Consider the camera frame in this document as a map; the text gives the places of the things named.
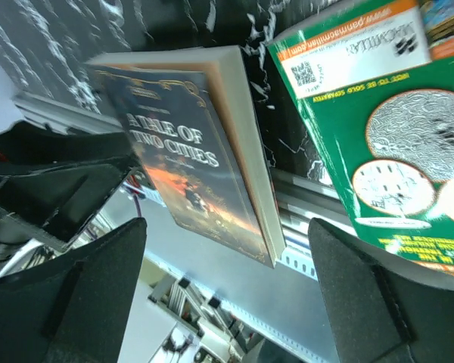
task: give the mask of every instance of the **green book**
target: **green book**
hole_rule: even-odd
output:
[[[332,7],[269,52],[358,236],[454,275],[454,56],[418,4]]]

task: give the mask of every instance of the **book cover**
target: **book cover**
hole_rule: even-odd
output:
[[[272,267],[205,74],[93,69],[175,222]]]
[[[412,0],[364,2],[316,29],[321,35],[333,29],[339,34],[339,26],[346,22],[372,19],[372,23],[383,23],[384,18],[403,15],[396,9],[404,8],[412,13],[412,20],[405,19],[414,29],[419,21],[416,6]],[[369,36],[365,29],[359,31],[352,36]],[[391,34],[377,38],[378,47]],[[415,62],[412,65],[408,58],[398,60],[414,54],[415,45],[421,46],[425,35],[418,30],[415,34],[406,50],[414,49],[393,57],[390,71],[360,73],[357,66],[345,64],[345,71],[353,69],[355,75],[347,74],[332,83],[333,88],[309,92],[308,81],[314,79],[312,85],[323,82],[319,75],[297,69],[308,79],[305,86],[299,86],[283,62],[286,50],[296,49],[297,43],[311,44],[310,36],[292,35],[269,50],[360,239],[454,275],[454,56],[425,65],[423,58],[419,65],[415,58],[410,58]],[[353,38],[346,37],[322,36],[326,42],[320,46],[337,47],[338,41],[348,40],[345,52],[351,57]],[[370,39],[369,46],[360,43],[367,51],[378,44]],[[400,42],[394,39],[389,48],[398,49]],[[306,61],[327,70],[325,64],[332,62],[329,56],[330,52],[323,56],[322,50],[317,58],[307,53]],[[371,58],[375,69],[376,62],[385,58],[381,57]]]

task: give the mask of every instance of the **white oval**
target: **white oval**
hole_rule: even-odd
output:
[[[428,222],[408,218],[371,217],[355,218],[355,221],[360,225],[369,225],[371,227],[379,228],[426,229],[431,227],[431,224]]]

